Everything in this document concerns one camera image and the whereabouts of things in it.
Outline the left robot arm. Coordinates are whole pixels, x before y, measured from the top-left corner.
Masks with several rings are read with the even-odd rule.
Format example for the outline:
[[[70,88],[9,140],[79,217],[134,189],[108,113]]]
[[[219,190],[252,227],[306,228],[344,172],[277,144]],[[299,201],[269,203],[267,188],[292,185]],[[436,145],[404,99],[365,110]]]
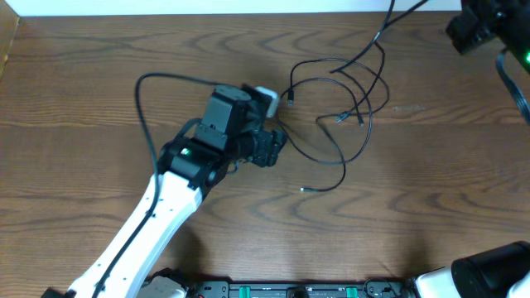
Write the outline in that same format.
[[[287,139],[263,124],[279,97],[264,87],[219,84],[202,118],[189,120],[162,149],[144,195],[98,260],[65,297],[185,297],[170,271],[150,273],[181,225],[198,210],[229,167],[274,166]]]

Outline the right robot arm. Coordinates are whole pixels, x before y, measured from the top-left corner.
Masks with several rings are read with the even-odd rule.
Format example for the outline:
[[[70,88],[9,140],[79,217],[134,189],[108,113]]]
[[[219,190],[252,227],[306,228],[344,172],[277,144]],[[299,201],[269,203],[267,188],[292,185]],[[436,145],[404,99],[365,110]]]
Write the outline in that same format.
[[[525,0],[463,1],[462,12],[446,28],[460,54],[499,38],[504,48],[495,61],[500,79],[525,122],[529,101],[506,74],[504,59],[511,53],[529,70],[529,2]],[[469,257],[448,267],[412,278],[402,289],[404,297],[512,298],[529,296],[529,242],[518,241]]]

